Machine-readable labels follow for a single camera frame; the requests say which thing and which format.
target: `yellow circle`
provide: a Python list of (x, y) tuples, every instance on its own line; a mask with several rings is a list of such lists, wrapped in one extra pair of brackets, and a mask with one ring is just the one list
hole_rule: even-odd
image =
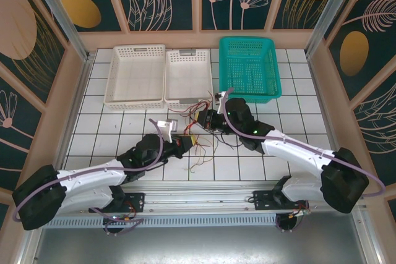
[(101, 15), (92, 0), (61, 0), (74, 25), (92, 28), (99, 25)]
[(35, 11), (28, 0), (0, 0), (0, 53), (22, 60), (36, 44)]
[(369, 54), (366, 35), (359, 31), (349, 33), (341, 45), (340, 64), (344, 74), (352, 77), (363, 68)]

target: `white tile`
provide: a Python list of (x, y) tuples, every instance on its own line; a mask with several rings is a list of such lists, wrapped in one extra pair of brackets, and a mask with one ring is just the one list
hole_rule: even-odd
[(215, 157), (216, 181), (239, 181), (238, 159), (233, 157)]
[(327, 134), (308, 134), (308, 144), (314, 147), (323, 148), (325, 150), (331, 150), (329, 138)]
[(100, 114), (103, 107), (103, 96), (84, 96), (82, 114)]
[(316, 95), (314, 83), (311, 79), (296, 79), (297, 95)]
[(299, 114), (297, 96), (281, 96), (277, 99), (280, 114)]
[(278, 157), (264, 157), (265, 178), (267, 181), (279, 181), (283, 176), (289, 176), (287, 161)]
[(127, 152), (132, 147), (142, 140), (142, 136), (139, 134), (121, 134), (119, 137), (117, 156)]
[(274, 126), (279, 131), (282, 131), (279, 114), (259, 114), (259, 121)]
[(289, 63), (278, 63), (279, 76), (281, 79), (291, 79), (291, 70)]
[(91, 156), (95, 139), (96, 139), (96, 135), (94, 134), (74, 135), (72, 146), (70, 147), (69, 155)]
[(238, 145), (240, 145), (238, 147), (238, 155), (239, 156), (253, 156), (253, 157), (261, 156), (261, 153), (259, 153), (258, 151), (248, 150), (244, 145), (241, 144), (239, 139), (238, 139)]
[(118, 134), (121, 130), (122, 114), (102, 114), (98, 133)]
[(276, 99), (270, 100), (268, 103), (257, 103), (256, 106), (257, 106), (258, 114), (277, 114), (277, 113), (279, 113)]
[(164, 106), (164, 108), (151, 108), (146, 110), (147, 114), (167, 114), (168, 107)]
[(67, 158), (66, 167), (64, 169), (65, 170), (76, 170), (76, 169), (86, 168), (86, 167), (89, 167), (90, 162), (91, 162), (91, 156), (84, 156), (84, 157), (70, 156)]
[(190, 181), (213, 180), (213, 159), (205, 158), (205, 163), (201, 164), (202, 160), (203, 158), (190, 157)]
[(144, 114), (145, 112), (145, 109), (129, 109), (124, 111), (125, 114)]
[(102, 165), (113, 159), (113, 156), (93, 156), (91, 160), (91, 166)]
[(321, 107), (316, 96), (299, 96), (299, 107), (303, 114), (320, 114)]
[(321, 114), (303, 114), (303, 120), (307, 134), (326, 133), (326, 127)]
[(212, 63), (218, 63), (218, 49), (211, 49), (210, 50), (210, 61)]
[(110, 109), (106, 105), (103, 105), (103, 111), (101, 113), (102, 114), (122, 114), (123, 110)]
[(220, 92), (219, 79), (213, 79), (212, 82), (213, 82), (213, 93), (216, 94)]
[(90, 79), (86, 95), (104, 95), (106, 92), (106, 82), (104, 79)]
[(295, 79), (310, 79), (311, 72), (307, 63), (290, 63), (291, 74)]
[(116, 156), (118, 146), (117, 134), (98, 134), (93, 149), (94, 156)]
[[(121, 133), (142, 134), (143, 124), (144, 124), (144, 114), (125, 114), (123, 119), (123, 126), (121, 127)], [(148, 122), (148, 124), (154, 128), (154, 125), (151, 122)]]
[(287, 56), (291, 63), (306, 63), (307, 58), (303, 49), (288, 49)]
[(95, 63), (110, 63), (111, 55), (113, 55), (113, 49), (98, 49)]
[(306, 171), (301, 166), (293, 164), (292, 162), (289, 162), (289, 168), (290, 168), (290, 174), (293, 177), (311, 177), (311, 178), (313, 178), (313, 175), (310, 172)]
[(264, 181), (262, 157), (239, 157), (241, 181)]
[(75, 133), (96, 134), (98, 132), (100, 114), (81, 114)]
[(201, 145), (195, 145), (190, 149), (190, 156), (213, 156), (213, 137), (211, 135), (198, 135), (197, 143)]
[[(235, 135), (223, 135), (223, 139), (229, 145), (237, 146)], [(237, 147), (230, 147), (229, 145), (220, 142), (215, 151), (215, 156), (237, 156), (238, 155)]]
[(168, 117), (166, 115), (163, 115), (163, 117), (172, 119), (172, 120), (177, 120), (178, 122), (178, 128), (176, 132), (172, 132), (172, 134), (183, 134), (185, 128), (190, 124), (190, 119), (187, 117), (187, 114), (170, 114)]
[(153, 119), (155, 122), (162, 120), (165, 121), (168, 116), (166, 114), (149, 114), (146, 115), (146, 119), (144, 122), (144, 134), (158, 134), (155, 126), (149, 121), (149, 119)]
[(155, 168), (150, 171), (146, 171), (145, 175), (141, 177), (140, 181), (162, 181), (164, 167)]
[(285, 134), (304, 134), (303, 120), (300, 114), (281, 114), (283, 133)]
[(188, 181), (188, 158), (170, 158), (165, 164), (164, 181)]
[(307, 135), (305, 134), (288, 134), (288, 136), (295, 140), (299, 140), (300, 142), (308, 143)]
[(296, 95), (295, 85), (292, 79), (281, 79), (282, 95)]
[(218, 63), (212, 63), (212, 78), (218, 79), (220, 76), (220, 69)]
[(107, 79), (110, 71), (110, 63), (94, 63), (91, 79)]
[(285, 49), (276, 49), (277, 54), (277, 61), (278, 63), (288, 63), (289, 60), (287, 59), (287, 53)]

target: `white plastic basket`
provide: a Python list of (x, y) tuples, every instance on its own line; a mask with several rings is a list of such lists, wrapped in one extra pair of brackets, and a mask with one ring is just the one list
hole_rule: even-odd
[(209, 49), (180, 49), (166, 52), (165, 102), (182, 110), (213, 94)]
[(163, 108), (165, 45), (116, 46), (105, 105), (114, 110)]

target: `black mounting bracket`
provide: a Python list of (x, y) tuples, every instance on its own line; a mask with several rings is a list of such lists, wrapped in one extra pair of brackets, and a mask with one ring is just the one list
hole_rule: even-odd
[(144, 193), (125, 193), (125, 198), (120, 205), (110, 204), (105, 208), (102, 208), (100, 211), (103, 213), (130, 213), (130, 205), (135, 209), (137, 213), (143, 212), (144, 209)]
[(299, 208), (299, 205), (305, 205), (305, 200), (299, 200), (296, 202), (287, 201), (279, 204), (273, 198), (273, 192), (268, 191), (254, 191), (251, 199), (254, 202), (254, 208), (256, 210), (295, 210)]

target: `gray floor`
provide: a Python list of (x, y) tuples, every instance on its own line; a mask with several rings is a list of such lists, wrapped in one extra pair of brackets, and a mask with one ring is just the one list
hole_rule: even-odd
[(43, 231), (37, 264), (360, 264), (351, 216), (314, 213), (294, 232), (275, 226), (137, 228), (108, 237), (99, 229)]

